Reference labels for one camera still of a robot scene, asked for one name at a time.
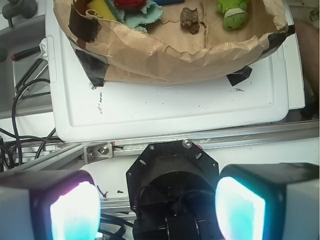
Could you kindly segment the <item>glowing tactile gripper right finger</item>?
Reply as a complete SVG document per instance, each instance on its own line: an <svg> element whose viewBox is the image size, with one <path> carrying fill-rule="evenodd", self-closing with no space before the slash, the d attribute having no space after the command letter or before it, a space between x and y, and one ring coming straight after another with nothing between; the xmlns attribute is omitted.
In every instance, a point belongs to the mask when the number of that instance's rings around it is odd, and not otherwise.
<svg viewBox="0 0 320 240"><path fill-rule="evenodd" d="M226 240L317 240L320 167L312 163L229 164L215 210Z"/></svg>

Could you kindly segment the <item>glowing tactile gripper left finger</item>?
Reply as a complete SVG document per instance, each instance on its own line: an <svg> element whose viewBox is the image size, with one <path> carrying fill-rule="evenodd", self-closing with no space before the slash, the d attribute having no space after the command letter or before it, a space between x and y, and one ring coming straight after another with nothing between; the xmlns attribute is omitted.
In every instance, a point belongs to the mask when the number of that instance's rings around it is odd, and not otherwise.
<svg viewBox="0 0 320 240"><path fill-rule="evenodd" d="M100 216L100 195L85 170L0 175L2 240L94 240Z"/></svg>

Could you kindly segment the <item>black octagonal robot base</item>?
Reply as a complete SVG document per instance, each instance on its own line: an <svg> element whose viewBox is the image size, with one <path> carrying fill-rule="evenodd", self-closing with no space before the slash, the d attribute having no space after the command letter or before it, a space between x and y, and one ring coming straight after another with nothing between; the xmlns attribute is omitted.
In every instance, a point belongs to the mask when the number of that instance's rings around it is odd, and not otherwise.
<svg viewBox="0 0 320 240"><path fill-rule="evenodd" d="M136 240L220 240L219 164L190 140L151 143L126 172Z"/></svg>

